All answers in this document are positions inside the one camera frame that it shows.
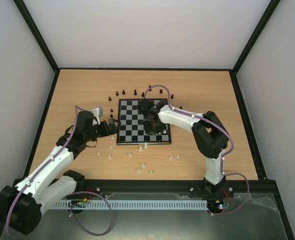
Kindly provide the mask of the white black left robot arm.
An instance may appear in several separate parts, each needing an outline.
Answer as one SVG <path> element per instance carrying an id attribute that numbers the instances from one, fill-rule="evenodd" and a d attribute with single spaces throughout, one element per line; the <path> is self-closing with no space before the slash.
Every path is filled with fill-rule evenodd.
<path id="1" fill-rule="evenodd" d="M 118 131 L 117 120 L 100 120 L 100 107 L 91 111 L 76 108 L 74 123 L 57 140 L 47 158 L 15 186 L 5 186 L 0 192 L 0 222 L 11 236 L 15 232 L 30 234 L 42 216 L 55 203 L 70 195 L 92 195 L 85 190 L 85 176 L 68 170 L 56 180 L 56 176 L 71 164 L 89 142 L 114 135 Z"/>

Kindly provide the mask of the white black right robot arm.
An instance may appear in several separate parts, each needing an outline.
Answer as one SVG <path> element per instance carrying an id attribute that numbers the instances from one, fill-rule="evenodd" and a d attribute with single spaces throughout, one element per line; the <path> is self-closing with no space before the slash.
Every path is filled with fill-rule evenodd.
<path id="1" fill-rule="evenodd" d="M 155 104 L 146 98 L 138 101 L 137 108 L 146 117 L 143 126 L 148 135 L 163 133 L 166 125 L 192 133 L 197 149 L 205 157 L 204 190 L 211 196 L 218 195 L 226 180 L 224 156 L 230 137 L 217 115 L 212 111 L 205 114 L 189 112 L 164 100 Z"/>

